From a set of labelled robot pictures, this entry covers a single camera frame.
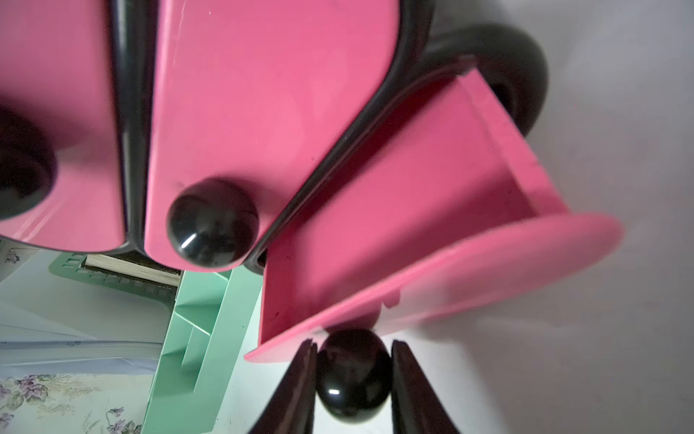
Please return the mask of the green plastic file organizer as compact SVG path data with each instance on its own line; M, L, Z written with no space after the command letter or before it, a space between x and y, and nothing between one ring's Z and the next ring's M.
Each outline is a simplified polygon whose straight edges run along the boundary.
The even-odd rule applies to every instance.
M178 275L176 287L86 264L62 253L52 274L151 298L170 307L163 348L152 381L144 433L209 433L240 355L262 289L262 276L244 267Z

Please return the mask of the pink top drawer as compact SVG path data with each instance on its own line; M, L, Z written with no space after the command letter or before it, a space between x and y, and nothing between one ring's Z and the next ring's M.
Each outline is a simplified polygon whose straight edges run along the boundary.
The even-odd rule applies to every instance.
M54 154L52 190L1 234L56 251L126 241L106 1L1 4L1 106L30 121Z

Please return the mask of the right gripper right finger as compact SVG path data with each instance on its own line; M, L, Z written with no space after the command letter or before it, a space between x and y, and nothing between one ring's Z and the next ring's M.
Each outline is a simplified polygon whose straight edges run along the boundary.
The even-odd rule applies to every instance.
M391 361L393 432L459 434L407 343L392 343Z

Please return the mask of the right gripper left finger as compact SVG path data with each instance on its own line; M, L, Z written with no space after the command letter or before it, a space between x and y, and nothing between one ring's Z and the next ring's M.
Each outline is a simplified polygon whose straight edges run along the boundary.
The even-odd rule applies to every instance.
M311 434L316 405L317 345L305 340L250 434Z

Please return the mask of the pink bottom drawer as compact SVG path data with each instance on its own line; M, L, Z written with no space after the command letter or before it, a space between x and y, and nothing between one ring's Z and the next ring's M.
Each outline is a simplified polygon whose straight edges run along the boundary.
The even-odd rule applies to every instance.
M352 377L383 336L563 280L622 237L616 218L565 204L480 72L439 81L271 243L246 358Z

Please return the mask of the black pink drawer cabinet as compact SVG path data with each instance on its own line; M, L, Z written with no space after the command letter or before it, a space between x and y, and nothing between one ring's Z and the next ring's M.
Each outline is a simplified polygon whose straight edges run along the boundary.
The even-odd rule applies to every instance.
M110 1L111 61L126 224L122 251L144 248L157 25L162 1ZM213 177L171 204L167 237L190 271L264 268L264 255L299 213L326 191L406 99L471 71L482 74L522 133L537 121L549 87L540 45L501 1L397 1L399 34L382 85L267 231L249 196Z

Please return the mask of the pink drawer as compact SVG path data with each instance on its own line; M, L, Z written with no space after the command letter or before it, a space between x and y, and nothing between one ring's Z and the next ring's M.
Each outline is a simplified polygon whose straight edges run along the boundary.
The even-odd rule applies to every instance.
M144 248L189 263L171 204L220 177L267 231L382 85L397 1L163 1L159 5Z
M352 377L383 336L563 280L622 237L616 218L565 204L480 72L439 81L271 243L246 358Z
M54 154L52 190L1 234L56 251L126 241L106 1L1 4L1 106L30 121Z

